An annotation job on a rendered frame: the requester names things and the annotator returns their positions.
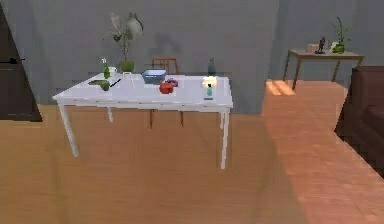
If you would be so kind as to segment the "white table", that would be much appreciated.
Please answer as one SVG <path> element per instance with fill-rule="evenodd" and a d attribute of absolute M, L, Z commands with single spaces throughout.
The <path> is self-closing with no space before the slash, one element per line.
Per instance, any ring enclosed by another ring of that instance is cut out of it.
<path fill-rule="evenodd" d="M 223 130 L 223 142 L 220 167 L 226 168 L 229 114 L 233 108 L 227 77 L 217 77 L 217 85 L 211 96 L 212 100 L 208 100 L 206 89 L 202 85 L 204 76 L 167 75 L 167 79 L 173 78 L 178 81 L 178 87 L 170 94 L 162 94 L 157 85 L 146 84 L 141 74 L 133 74 L 134 85 L 131 85 L 122 77 L 122 74 L 117 73 L 108 81 L 111 84 L 118 79 L 121 81 L 110 87 L 108 91 L 103 91 L 97 85 L 88 84 L 92 80 L 101 80 L 102 78 L 103 74 L 100 73 L 52 97 L 59 106 L 74 157 L 79 155 L 79 151 L 65 110 L 66 106 L 106 108 L 110 121 L 113 121 L 113 108 L 208 112 L 221 115 L 220 128 Z"/>

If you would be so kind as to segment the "small plant in green pot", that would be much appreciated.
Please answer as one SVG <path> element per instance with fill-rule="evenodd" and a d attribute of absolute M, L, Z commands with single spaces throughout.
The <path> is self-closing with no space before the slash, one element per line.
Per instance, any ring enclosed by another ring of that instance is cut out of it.
<path fill-rule="evenodd" d="M 337 18 L 338 24 L 333 25 L 336 35 L 337 41 L 331 45 L 331 51 L 335 54 L 343 54 L 345 52 L 345 41 L 349 40 L 346 37 L 348 32 L 348 28 L 343 25 L 343 22 L 340 18 Z"/>

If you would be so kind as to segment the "tall plant in green pot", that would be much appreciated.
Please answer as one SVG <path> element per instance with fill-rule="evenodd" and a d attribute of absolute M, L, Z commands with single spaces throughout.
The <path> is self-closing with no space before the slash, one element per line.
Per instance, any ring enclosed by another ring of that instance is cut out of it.
<path fill-rule="evenodd" d="M 135 68 L 135 62 L 128 56 L 129 46 L 131 42 L 144 33 L 144 25 L 135 12 L 130 12 L 126 20 L 112 12 L 111 16 L 112 28 L 106 34 L 111 37 L 114 42 L 118 43 L 121 48 L 122 60 L 120 61 L 120 69 L 123 73 L 132 73 Z"/>

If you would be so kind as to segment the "dark brown door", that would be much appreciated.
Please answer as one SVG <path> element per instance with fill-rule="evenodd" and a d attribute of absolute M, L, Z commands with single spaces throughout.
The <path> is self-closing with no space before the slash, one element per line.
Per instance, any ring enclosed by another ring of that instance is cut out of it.
<path fill-rule="evenodd" d="M 0 4 L 0 61 L 9 58 L 22 59 Z M 0 64 L 0 120 L 42 121 L 22 62 Z"/>

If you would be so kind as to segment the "teal spray bottle white top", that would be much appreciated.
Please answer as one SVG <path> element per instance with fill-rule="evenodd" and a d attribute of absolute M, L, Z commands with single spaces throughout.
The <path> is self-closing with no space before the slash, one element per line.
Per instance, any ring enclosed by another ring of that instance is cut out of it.
<path fill-rule="evenodd" d="M 213 95 L 213 89 L 217 85 L 217 78 L 215 76 L 204 77 L 202 85 L 206 89 L 206 96 L 211 97 Z"/>

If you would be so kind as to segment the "blue rectangular dish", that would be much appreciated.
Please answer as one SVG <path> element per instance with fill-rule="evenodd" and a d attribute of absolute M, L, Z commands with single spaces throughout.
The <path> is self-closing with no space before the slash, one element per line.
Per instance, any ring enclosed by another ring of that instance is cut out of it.
<path fill-rule="evenodd" d="M 159 85 L 164 81 L 167 71 L 164 69 L 147 69 L 142 73 L 146 84 Z"/>

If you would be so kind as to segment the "dark brown sofa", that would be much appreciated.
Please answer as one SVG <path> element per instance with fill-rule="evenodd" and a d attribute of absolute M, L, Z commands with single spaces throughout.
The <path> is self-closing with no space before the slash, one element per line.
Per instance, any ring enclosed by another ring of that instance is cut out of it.
<path fill-rule="evenodd" d="M 384 178 L 384 66 L 352 69 L 334 132 Z"/>

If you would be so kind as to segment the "green vase with white flower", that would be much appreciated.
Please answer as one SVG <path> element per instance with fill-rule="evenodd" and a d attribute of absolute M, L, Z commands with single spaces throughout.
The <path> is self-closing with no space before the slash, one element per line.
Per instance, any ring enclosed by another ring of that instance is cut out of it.
<path fill-rule="evenodd" d="M 108 66 L 107 60 L 106 60 L 106 58 L 102 58 L 101 61 L 103 63 L 104 78 L 108 79 L 110 77 L 110 71 L 109 71 L 109 66 Z"/>

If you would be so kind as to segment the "brown wooden side table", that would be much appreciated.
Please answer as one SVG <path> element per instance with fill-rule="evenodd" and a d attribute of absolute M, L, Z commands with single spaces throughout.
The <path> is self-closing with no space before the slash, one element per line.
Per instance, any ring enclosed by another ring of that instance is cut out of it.
<path fill-rule="evenodd" d="M 346 51 L 344 53 L 332 53 L 330 50 L 326 50 L 323 54 L 315 54 L 308 52 L 306 50 L 288 50 L 287 51 L 287 57 L 285 61 L 285 68 L 284 68 L 284 74 L 283 74 L 283 80 L 287 79 L 287 73 L 288 73 L 288 67 L 289 67 L 289 62 L 290 62 L 290 57 L 295 56 L 297 58 L 297 63 L 296 63 L 296 69 L 295 69 L 295 75 L 292 83 L 292 89 L 296 89 L 296 84 L 298 81 L 300 69 L 301 69 L 301 64 L 303 60 L 335 60 L 336 61 L 336 66 L 333 72 L 333 76 L 331 81 L 335 82 L 337 73 L 339 70 L 340 63 L 345 60 L 350 60 L 350 61 L 356 61 L 357 64 L 356 66 L 360 66 L 362 61 L 364 60 L 364 56 L 354 53 L 354 52 L 349 52 Z"/>

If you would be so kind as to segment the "black statuette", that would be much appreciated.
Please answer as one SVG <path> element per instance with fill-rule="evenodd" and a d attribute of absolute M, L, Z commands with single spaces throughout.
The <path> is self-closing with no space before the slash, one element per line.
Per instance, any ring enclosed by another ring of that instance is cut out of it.
<path fill-rule="evenodd" d="M 315 54 L 324 54 L 324 45 L 325 45 L 325 37 L 323 36 L 318 45 L 318 49 L 315 51 Z"/>

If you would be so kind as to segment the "brown wooden chair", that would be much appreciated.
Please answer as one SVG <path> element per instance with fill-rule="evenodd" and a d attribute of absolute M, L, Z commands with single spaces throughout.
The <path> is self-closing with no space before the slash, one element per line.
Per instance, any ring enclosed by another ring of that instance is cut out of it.
<path fill-rule="evenodd" d="M 172 74 L 179 75 L 178 64 L 176 58 L 171 57 L 157 57 L 151 59 L 152 69 L 159 67 L 165 69 L 167 72 L 171 71 L 171 62 L 174 64 L 174 72 Z M 179 111 L 181 127 L 184 125 L 184 112 Z M 150 110 L 150 128 L 153 127 L 154 110 Z"/>

